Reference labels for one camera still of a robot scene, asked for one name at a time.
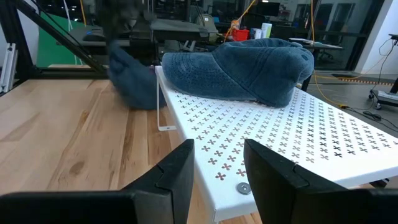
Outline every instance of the white wall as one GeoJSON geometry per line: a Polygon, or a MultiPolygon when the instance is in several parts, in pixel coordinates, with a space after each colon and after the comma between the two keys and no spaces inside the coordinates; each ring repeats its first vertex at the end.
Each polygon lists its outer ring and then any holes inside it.
{"type": "MultiPolygon", "coordinates": [[[[31,2],[31,0],[25,0],[32,7],[37,10],[37,7],[31,2]]],[[[39,45],[39,27],[34,22],[32,22],[28,17],[23,15],[23,13],[18,11],[19,19],[21,20],[22,28],[25,33],[26,42],[29,48],[30,56],[32,61],[36,64],[37,60],[37,49],[39,45]]],[[[4,61],[4,55],[6,54],[6,39],[4,33],[1,29],[0,31],[0,66],[2,66],[4,61]]]]}
{"type": "MultiPolygon", "coordinates": [[[[369,35],[365,48],[362,52],[355,72],[359,73],[379,73],[382,61],[372,68],[382,56],[379,55],[379,47],[390,38],[388,34],[398,34],[398,0],[385,0],[380,10],[373,30],[369,35]]],[[[382,54],[388,53],[391,49],[391,43],[388,42],[381,49],[382,54]]],[[[398,46],[386,60],[382,73],[398,73],[398,46]]]]}

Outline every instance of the concrete floor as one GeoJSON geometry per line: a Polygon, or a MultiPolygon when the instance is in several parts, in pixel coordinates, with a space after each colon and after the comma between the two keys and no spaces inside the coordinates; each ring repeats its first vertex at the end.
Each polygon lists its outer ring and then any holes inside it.
{"type": "MultiPolygon", "coordinates": [[[[337,103],[348,105],[352,108],[365,108],[365,109],[371,107],[372,100],[370,100],[368,98],[368,95],[369,95],[370,89],[373,86],[374,85],[351,84],[351,83],[344,83],[344,82],[341,82],[341,84],[340,84],[339,81],[336,81],[336,80],[333,80],[333,82],[331,84],[319,84],[319,88],[321,89],[323,94],[330,100],[337,102],[337,103]]],[[[390,89],[391,89],[391,86],[378,85],[377,87],[375,87],[375,90],[382,90],[385,92],[389,92],[390,89]]],[[[320,94],[320,92],[315,84],[310,84],[308,86],[307,92],[309,94],[317,97],[318,99],[328,102],[320,94]]],[[[372,107],[370,109],[368,109],[368,111],[370,111],[374,114],[379,114],[384,119],[388,119],[393,124],[398,126],[398,108],[393,107],[393,106],[382,105],[381,110],[375,110],[374,109],[375,105],[376,105],[376,99],[374,99],[374,103],[373,103],[372,107]]],[[[382,124],[372,121],[370,119],[367,119],[364,116],[361,116],[360,114],[351,112],[349,110],[344,110],[344,111],[355,116],[356,118],[363,120],[364,122],[366,122],[374,127],[379,128],[380,130],[383,130],[386,133],[389,133],[390,135],[398,138],[398,129],[394,128],[387,121],[383,121],[383,123],[393,129],[395,129],[396,131],[388,129],[387,127],[383,126],[382,124]]]]}

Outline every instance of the white wire stand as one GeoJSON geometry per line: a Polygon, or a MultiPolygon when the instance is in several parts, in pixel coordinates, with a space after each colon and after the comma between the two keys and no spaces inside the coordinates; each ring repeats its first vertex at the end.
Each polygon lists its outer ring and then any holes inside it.
{"type": "Polygon", "coordinates": [[[159,76],[156,74],[156,113],[157,113],[157,129],[159,131],[176,130],[175,126],[160,126],[160,111],[159,111],[159,76]]]}

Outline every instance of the black monitor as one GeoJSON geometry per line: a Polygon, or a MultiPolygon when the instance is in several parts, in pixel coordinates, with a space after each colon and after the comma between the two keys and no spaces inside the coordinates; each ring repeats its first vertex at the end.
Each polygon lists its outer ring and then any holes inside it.
{"type": "Polygon", "coordinates": [[[249,12],[263,15],[263,16],[278,16],[279,14],[278,2],[262,2],[258,0],[257,5],[253,6],[249,12]]]}

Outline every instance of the blue cloth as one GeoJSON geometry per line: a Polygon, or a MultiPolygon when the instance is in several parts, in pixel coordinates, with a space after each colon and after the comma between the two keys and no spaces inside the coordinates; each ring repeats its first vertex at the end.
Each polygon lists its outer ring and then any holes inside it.
{"type": "Polygon", "coordinates": [[[166,78],[184,93],[287,106],[293,89],[313,72],[311,52],[280,39],[227,42],[212,53],[166,53],[166,78]]]}
{"type": "MultiPolygon", "coordinates": [[[[109,45],[109,79],[130,108],[156,109],[156,74],[127,54],[115,42],[109,45]]],[[[165,100],[160,91],[159,105],[165,100]]]]}

